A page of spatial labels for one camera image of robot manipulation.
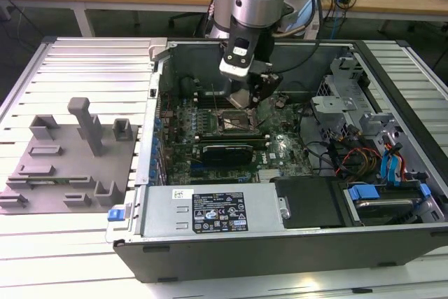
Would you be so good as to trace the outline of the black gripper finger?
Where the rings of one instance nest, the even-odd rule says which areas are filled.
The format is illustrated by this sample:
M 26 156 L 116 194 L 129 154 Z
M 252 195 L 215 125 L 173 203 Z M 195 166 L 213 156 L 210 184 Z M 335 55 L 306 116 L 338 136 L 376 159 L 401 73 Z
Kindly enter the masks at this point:
M 257 82 L 257 104 L 269 98 L 278 88 L 283 80 L 283 75 L 274 72 L 271 66 L 258 74 Z
M 265 81 L 261 74 L 250 72 L 247 84 L 249 88 L 248 108 L 254 109 L 263 100 L 262 93 Z

